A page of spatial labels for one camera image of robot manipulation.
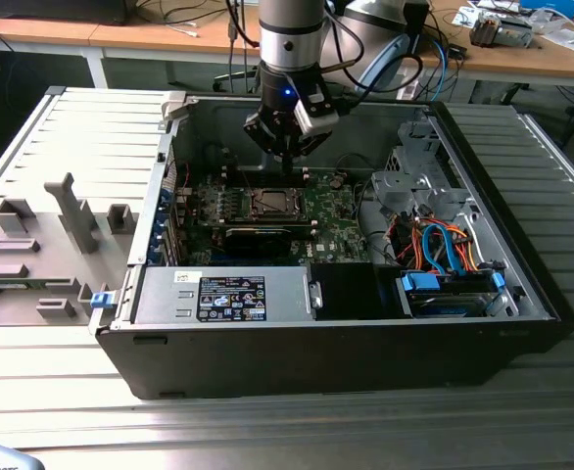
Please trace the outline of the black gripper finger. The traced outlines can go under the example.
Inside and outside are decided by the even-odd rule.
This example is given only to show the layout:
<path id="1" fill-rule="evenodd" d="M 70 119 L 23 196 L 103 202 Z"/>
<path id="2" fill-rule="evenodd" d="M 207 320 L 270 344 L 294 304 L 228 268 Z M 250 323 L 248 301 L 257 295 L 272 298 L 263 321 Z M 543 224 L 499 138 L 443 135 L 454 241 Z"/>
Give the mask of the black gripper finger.
<path id="1" fill-rule="evenodd" d="M 322 143 L 324 143 L 332 135 L 331 131 L 317 134 L 314 136 L 303 137 L 300 136 L 297 141 L 293 141 L 290 147 L 289 157 L 289 171 L 292 171 L 294 164 L 299 162 L 304 157 L 307 157 L 314 150 L 316 150 Z"/>
<path id="2" fill-rule="evenodd" d="M 257 110 L 248 115 L 244 130 L 267 154 L 281 163 L 282 172 L 292 171 L 291 120 L 285 112 Z"/>

